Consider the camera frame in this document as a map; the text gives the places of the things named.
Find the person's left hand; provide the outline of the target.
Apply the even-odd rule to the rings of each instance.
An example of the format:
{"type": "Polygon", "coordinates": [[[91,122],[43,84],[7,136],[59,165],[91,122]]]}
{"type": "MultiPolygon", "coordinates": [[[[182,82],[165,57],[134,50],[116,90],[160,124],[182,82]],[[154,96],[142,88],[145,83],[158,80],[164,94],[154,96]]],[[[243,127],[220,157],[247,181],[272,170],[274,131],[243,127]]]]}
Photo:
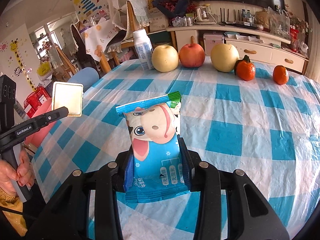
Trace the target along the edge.
{"type": "Polygon", "coordinates": [[[34,184],[35,176],[30,163],[29,155],[22,149],[20,152],[20,165],[14,169],[8,162],[1,159],[1,190],[7,195],[15,197],[17,192],[12,184],[15,181],[20,186],[31,188],[34,184]]]}

